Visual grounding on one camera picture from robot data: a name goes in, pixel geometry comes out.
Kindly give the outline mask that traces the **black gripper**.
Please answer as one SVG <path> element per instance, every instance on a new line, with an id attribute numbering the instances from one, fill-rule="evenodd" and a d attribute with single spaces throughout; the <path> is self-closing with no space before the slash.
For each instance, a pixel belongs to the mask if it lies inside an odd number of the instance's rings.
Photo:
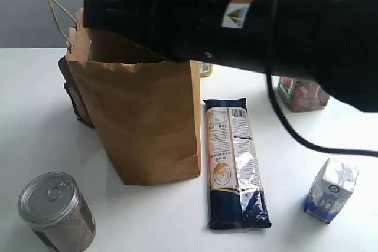
<path id="1" fill-rule="evenodd" d="M 232 0 L 83 0 L 83 26 L 114 32 L 175 60 L 251 65 L 257 60 L 251 4 L 223 25 Z"/>

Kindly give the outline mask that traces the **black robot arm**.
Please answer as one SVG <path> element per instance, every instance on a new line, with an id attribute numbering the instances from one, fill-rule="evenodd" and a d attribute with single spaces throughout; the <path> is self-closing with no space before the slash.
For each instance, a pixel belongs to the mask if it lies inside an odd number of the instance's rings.
<path id="1" fill-rule="evenodd" d="M 170 60 L 314 80 L 377 111 L 377 0 L 84 0 L 83 25 Z"/>

